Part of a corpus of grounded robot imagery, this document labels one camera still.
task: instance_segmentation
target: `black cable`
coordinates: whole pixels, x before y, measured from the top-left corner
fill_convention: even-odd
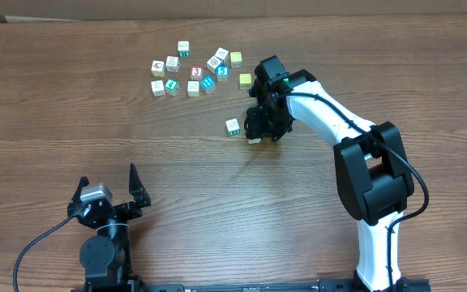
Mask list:
[[[389,280],[389,285],[390,285],[390,291],[393,291],[394,290],[394,283],[393,283],[393,279],[392,279],[392,232],[393,232],[393,228],[397,223],[409,220],[411,218],[414,218],[414,217],[418,216],[419,214],[423,213],[426,210],[426,208],[428,207],[428,203],[430,202],[428,187],[426,186],[426,184],[425,184],[424,180],[422,179],[421,175],[419,174],[419,172],[417,172],[415,170],[415,168],[410,163],[408,163],[405,159],[403,159],[403,157],[399,156],[399,154],[397,154],[392,149],[390,149],[387,145],[383,144],[383,142],[381,142],[379,139],[377,139],[373,135],[371,135],[370,132],[364,131],[362,128],[358,127],[358,125],[356,125],[351,119],[347,118],[347,116],[344,115],[344,113],[342,113],[340,109],[338,109],[333,103],[331,103],[327,99],[321,97],[318,94],[305,93],[305,92],[290,92],[290,93],[285,93],[285,94],[275,96],[275,97],[272,98],[272,100],[276,101],[276,100],[279,100],[281,98],[285,98],[285,97],[288,97],[288,96],[310,97],[310,98],[316,99],[317,101],[322,101],[325,105],[329,106],[332,110],[334,110],[340,116],[340,118],[342,118],[345,122],[347,122],[347,124],[349,124],[349,126],[354,128],[356,131],[362,133],[362,135],[370,138],[376,145],[378,145],[380,148],[382,148],[383,150],[388,152],[388,154],[394,156],[418,180],[418,183],[421,186],[422,193],[424,195],[424,202],[423,202],[421,208],[419,210],[413,212],[413,213],[410,213],[408,215],[405,215],[405,216],[403,216],[401,218],[396,219],[387,228],[388,280]],[[269,101],[265,101],[263,104],[260,105],[260,107],[261,108],[264,107]]]
[[[63,227],[67,222],[69,222],[71,219],[73,218],[73,216],[70,216],[68,217],[65,221],[62,221],[61,223],[59,223],[57,226],[55,226],[54,228],[46,231],[43,235],[39,236],[38,238],[35,238],[32,240],[31,243],[29,243],[24,249],[23,251],[21,251],[21,254],[19,254],[19,256],[17,257],[17,261],[15,262],[15,266],[14,266],[14,275],[13,275],[13,283],[14,283],[14,292],[19,292],[19,288],[17,286],[17,270],[19,268],[19,264],[21,264],[21,260],[23,259],[23,256],[24,254],[30,249],[32,248],[36,243],[40,242],[41,239],[45,238],[46,236],[52,234],[53,232],[57,231],[59,228]]]

